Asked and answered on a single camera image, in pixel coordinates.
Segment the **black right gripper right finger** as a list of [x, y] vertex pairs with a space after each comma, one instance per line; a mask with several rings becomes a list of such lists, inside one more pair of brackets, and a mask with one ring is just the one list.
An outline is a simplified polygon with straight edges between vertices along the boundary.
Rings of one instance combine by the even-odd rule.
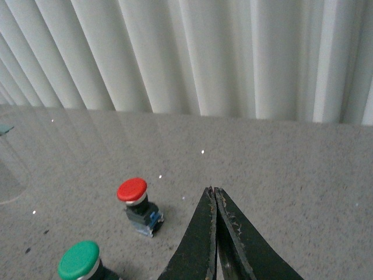
[[224, 279], [302, 279], [257, 231], [222, 188], [217, 203], [217, 242]]

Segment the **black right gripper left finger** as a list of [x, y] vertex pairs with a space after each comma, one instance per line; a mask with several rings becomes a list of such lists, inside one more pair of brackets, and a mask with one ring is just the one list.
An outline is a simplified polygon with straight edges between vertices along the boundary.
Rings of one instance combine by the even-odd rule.
[[216, 279], [217, 202], [208, 187], [197, 204], [185, 234], [159, 279]]

